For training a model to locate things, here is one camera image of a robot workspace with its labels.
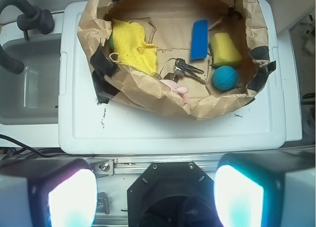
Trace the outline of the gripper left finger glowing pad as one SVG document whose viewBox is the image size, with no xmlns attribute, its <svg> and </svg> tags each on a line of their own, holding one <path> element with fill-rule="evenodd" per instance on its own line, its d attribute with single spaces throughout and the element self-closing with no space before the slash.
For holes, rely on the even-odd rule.
<svg viewBox="0 0 316 227">
<path fill-rule="evenodd" d="M 2 227 L 90 227 L 96 206 L 96 177 L 84 159 L 0 162 Z"/>
</svg>

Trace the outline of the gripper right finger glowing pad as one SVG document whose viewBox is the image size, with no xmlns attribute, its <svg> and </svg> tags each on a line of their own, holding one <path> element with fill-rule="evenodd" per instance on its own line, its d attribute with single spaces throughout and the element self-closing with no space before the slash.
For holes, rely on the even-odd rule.
<svg viewBox="0 0 316 227">
<path fill-rule="evenodd" d="M 232 152 L 214 177 L 217 215 L 225 227 L 314 227 L 314 152 Z"/>
</svg>

